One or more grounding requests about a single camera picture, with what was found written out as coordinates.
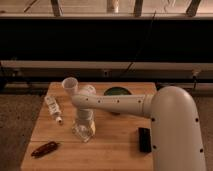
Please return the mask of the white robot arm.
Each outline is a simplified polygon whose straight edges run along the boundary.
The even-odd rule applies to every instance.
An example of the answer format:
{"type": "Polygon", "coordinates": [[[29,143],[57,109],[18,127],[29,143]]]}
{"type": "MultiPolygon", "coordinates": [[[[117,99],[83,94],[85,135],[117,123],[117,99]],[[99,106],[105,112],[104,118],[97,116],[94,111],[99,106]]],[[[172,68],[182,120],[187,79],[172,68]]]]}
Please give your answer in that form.
{"type": "Polygon", "coordinates": [[[198,110],[192,96],[167,86],[154,95],[98,96],[76,93],[78,109],[101,109],[151,119],[154,171],[206,171],[198,110]]]}

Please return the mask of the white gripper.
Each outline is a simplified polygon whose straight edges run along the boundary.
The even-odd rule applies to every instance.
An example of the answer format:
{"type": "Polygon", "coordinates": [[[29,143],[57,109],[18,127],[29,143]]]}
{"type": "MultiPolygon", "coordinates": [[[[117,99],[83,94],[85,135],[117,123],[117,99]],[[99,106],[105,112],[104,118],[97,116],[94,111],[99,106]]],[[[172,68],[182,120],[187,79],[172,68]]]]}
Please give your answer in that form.
{"type": "Polygon", "coordinates": [[[91,109],[78,109],[76,114],[76,121],[78,124],[87,125],[87,135],[94,136],[96,126],[94,122],[94,115],[91,109]]]}

